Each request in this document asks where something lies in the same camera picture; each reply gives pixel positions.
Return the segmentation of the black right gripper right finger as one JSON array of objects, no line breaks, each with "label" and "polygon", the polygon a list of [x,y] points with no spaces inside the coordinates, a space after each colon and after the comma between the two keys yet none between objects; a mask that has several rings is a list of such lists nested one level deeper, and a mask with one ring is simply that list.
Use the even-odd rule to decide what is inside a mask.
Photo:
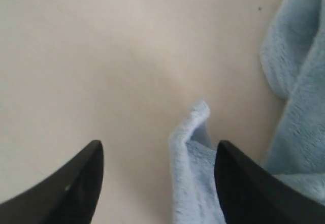
[{"label": "black right gripper right finger", "polygon": [[324,205],[273,177],[229,141],[220,141],[214,177],[226,223],[324,223]]}]

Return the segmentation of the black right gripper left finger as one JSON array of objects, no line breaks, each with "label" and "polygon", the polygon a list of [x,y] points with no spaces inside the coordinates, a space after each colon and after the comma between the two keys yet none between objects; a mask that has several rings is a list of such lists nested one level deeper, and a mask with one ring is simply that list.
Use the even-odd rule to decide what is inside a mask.
[{"label": "black right gripper left finger", "polygon": [[91,223],[103,176],[103,145],[93,140],[52,175],[1,203],[1,223]]}]

